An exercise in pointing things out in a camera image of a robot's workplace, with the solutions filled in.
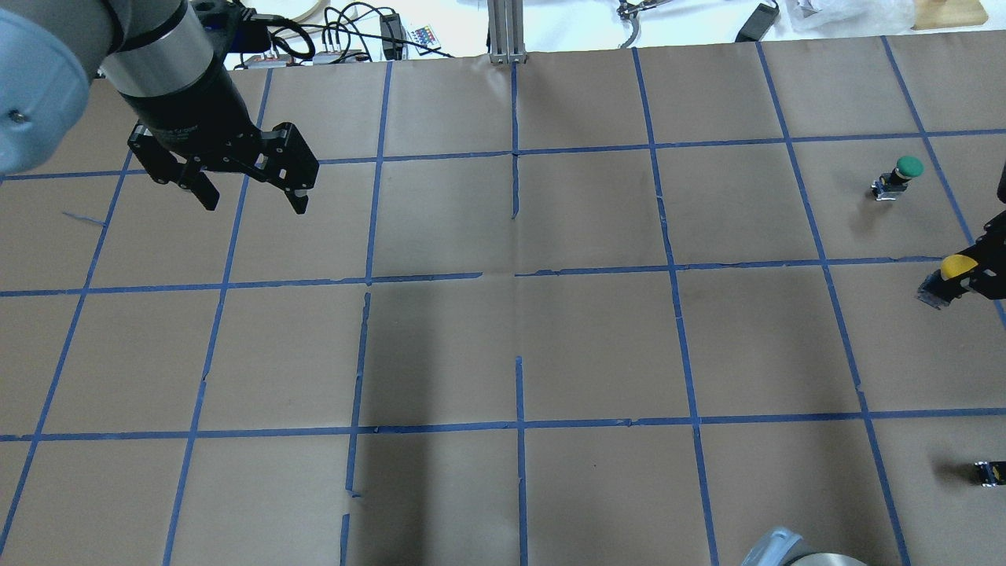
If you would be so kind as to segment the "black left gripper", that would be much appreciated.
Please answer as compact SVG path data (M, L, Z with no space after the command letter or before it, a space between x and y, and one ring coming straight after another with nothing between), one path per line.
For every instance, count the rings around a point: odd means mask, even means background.
M205 173L210 171L247 175L257 182L273 184L284 191L296 215L305 215L308 193L320 168L304 136L290 122L270 131L252 127L194 154L169 150L146 125L137 123L128 146L154 182L182 183L182 189L196 197L206 211L215 211L220 198Z

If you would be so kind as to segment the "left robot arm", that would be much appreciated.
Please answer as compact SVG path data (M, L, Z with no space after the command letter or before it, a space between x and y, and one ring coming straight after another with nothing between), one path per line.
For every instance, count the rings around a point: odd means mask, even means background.
M208 173L277 187L305 214L319 162L289 122L259 129L224 58L294 29L240 1L4 1L2 173L53 157L104 76L135 112L128 145L148 176L216 209Z

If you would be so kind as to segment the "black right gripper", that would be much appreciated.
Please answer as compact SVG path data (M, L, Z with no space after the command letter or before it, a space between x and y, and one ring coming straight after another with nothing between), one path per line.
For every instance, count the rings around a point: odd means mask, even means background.
M978 274L978 294L988 300L1005 297L1005 211L985 224L981 240L942 260L942 275Z

